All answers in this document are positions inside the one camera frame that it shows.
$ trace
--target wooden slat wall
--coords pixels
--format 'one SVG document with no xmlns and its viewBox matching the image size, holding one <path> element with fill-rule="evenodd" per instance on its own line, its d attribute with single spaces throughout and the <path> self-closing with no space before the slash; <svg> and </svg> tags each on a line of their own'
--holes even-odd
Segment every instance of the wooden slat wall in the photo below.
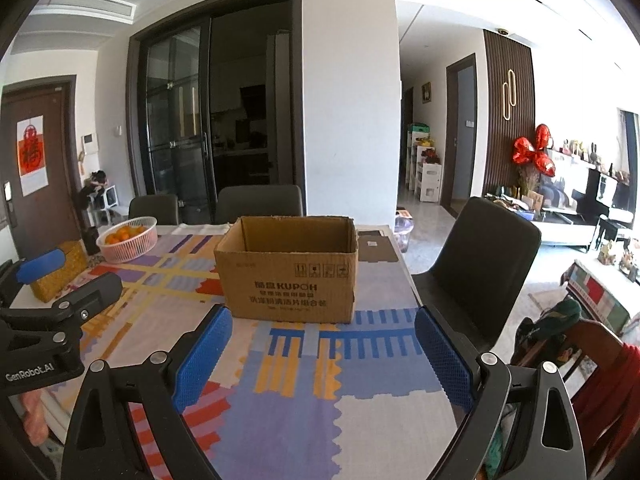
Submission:
<svg viewBox="0 0 640 480">
<path fill-rule="evenodd" d="M 511 161 L 513 141 L 535 136 L 536 99 L 534 96 L 531 49 L 500 34 L 484 32 L 489 76 L 489 135 L 482 193 L 494 192 L 497 186 L 514 186 L 518 176 Z M 507 72 L 516 74 L 517 103 L 511 109 L 511 120 L 502 116 L 502 83 Z"/>
</svg>

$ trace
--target cardboard box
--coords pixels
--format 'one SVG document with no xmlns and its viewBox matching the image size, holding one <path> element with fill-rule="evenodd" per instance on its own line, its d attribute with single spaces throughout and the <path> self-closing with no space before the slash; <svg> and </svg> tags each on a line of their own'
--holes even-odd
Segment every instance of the cardboard box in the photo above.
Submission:
<svg viewBox="0 0 640 480">
<path fill-rule="evenodd" d="M 350 218 L 245 216 L 215 254 L 234 316 L 351 322 L 358 243 Z"/>
<path fill-rule="evenodd" d="M 545 197 L 543 195 L 540 195 L 540 193 L 536 193 L 535 191 L 529 191 L 527 193 L 527 196 L 533 200 L 531 209 L 540 212 L 540 210 L 542 209 L 542 202 Z"/>
</svg>

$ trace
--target pink plastic basket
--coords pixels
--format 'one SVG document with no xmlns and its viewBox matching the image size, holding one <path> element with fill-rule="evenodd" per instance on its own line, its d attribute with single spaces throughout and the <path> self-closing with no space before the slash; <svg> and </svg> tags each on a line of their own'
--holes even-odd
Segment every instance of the pink plastic basket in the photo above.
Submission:
<svg viewBox="0 0 640 480">
<path fill-rule="evenodd" d="M 100 252 L 104 259 L 110 264 L 123 264 L 129 262 L 143 254 L 148 253 L 158 243 L 158 231 L 156 230 L 156 224 L 158 221 L 152 216 L 141 216 L 140 218 L 133 218 L 122 222 L 118 225 L 103 232 L 97 240 L 97 245 L 100 248 Z M 146 227 L 146 231 L 113 245 L 107 245 L 105 243 L 106 237 L 115 233 L 123 226 L 140 226 Z"/>
</svg>

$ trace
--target sliding glass door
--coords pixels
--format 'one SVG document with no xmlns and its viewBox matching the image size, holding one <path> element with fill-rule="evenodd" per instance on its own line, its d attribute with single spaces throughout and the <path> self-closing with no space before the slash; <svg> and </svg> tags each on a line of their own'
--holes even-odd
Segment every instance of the sliding glass door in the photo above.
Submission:
<svg viewBox="0 0 640 480">
<path fill-rule="evenodd" d="M 180 219 L 187 224 L 210 223 L 209 204 L 215 202 L 208 136 L 209 31 L 209 20 L 203 20 L 154 38 L 141 51 L 146 192 L 176 194 Z"/>
</svg>

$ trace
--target heart balloon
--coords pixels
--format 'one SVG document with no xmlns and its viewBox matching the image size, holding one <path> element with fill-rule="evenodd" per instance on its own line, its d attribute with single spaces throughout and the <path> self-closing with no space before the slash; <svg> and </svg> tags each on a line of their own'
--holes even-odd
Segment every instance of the heart balloon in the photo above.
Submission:
<svg viewBox="0 0 640 480">
<path fill-rule="evenodd" d="M 536 149 L 544 150 L 548 146 L 550 138 L 549 127 L 546 124 L 539 124 L 536 128 Z"/>
<path fill-rule="evenodd" d="M 527 164 L 533 162 L 536 169 L 546 176 L 556 176 L 556 165 L 544 152 L 547 147 L 551 132 L 546 124 L 540 124 L 536 128 L 536 147 L 527 137 L 518 137 L 513 143 L 513 155 L 511 160 L 516 164 Z"/>
<path fill-rule="evenodd" d="M 536 150 L 527 137 L 518 137 L 513 143 L 513 155 L 511 158 L 516 164 L 526 164 L 531 162 Z"/>
<path fill-rule="evenodd" d="M 533 165 L 546 176 L 556 176 L 556 165 L 545 152 L 536 152 L 533 155 Z"/>
</svg>

